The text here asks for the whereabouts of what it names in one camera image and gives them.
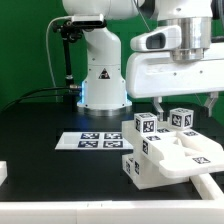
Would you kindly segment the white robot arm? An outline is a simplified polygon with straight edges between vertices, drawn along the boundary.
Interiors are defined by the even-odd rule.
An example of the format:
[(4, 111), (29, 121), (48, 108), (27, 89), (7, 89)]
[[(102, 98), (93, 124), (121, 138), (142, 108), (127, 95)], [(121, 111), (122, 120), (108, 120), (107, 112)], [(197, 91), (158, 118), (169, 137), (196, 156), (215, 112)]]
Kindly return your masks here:
[[(211, 22), (224, 24), (224, 0), (62, 0), (87, 41), (88, 75), (78, 108), (98, 116), (128, 108), (128, 97), (151, 98), (158, 114), (164, 96), (207, 93), (207, 110), (224, 91), (224, 37), (211, 35)], [(126, 77), (121, 42), (108, 20), (143, 14), (158, 27), (131, 39)]]

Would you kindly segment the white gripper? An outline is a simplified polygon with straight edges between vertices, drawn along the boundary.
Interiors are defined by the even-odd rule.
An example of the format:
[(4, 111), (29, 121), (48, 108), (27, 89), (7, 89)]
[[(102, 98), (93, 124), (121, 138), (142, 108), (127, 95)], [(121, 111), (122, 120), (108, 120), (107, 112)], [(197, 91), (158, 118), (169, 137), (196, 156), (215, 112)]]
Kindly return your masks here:
[(170, 52), (133, 53), (126, 67), (126, 90), (132, 98), (153, 98), (159, 121), (164, 120), (163, 96), (207, 93), (204, 106), (212, 116), (224, 91), (224, 43), (212, 43), (199, 61), (175, 62)]

